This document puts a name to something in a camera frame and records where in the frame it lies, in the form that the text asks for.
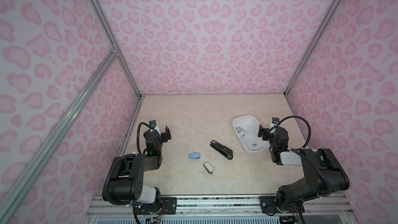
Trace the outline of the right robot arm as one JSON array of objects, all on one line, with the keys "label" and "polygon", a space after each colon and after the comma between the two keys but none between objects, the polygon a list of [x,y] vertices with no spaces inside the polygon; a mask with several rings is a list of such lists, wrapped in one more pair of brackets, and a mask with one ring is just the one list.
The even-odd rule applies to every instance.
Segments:
[{"label": "right robot arm", "polygon": [[349,188],[349,178],[330,149],[289,149],[288,131],[276,125],[272,128],[260,125],[258,137],[269,142],[273,163],[301,167],[304,174],[292,184],[280,186],[275,196],[260,197],[262,213],[274,216],[296,210],[302,214],[305,202]]}]

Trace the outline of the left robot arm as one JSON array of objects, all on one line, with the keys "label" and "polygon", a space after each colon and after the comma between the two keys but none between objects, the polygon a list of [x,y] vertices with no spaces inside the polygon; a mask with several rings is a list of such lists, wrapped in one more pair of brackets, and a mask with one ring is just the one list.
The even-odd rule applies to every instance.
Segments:
[{"label": "left robot arm", "polygon": [[170,129],[163,133],[156,127],[144,133],[146,151],[115,157],[105,179],[102,198],[112,205],[129,205],[149,214],[163,211],[161,193],[144,184],[144,173],[161,167],[163,144],[172,139]]}]

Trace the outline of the black stapler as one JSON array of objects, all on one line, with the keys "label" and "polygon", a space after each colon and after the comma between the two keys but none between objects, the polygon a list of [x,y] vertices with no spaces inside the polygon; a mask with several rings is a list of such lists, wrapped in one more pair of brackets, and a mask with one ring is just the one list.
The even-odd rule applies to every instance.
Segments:
[{"label": "black stapler", "polygon": [[224,145],[213,140],[210,142],[210,147],[212,147],[214,150],[219,152],[221,155],[223,155],[228,160],[233,159],[233,150],[228,148],[227,146],[224,146]]}]

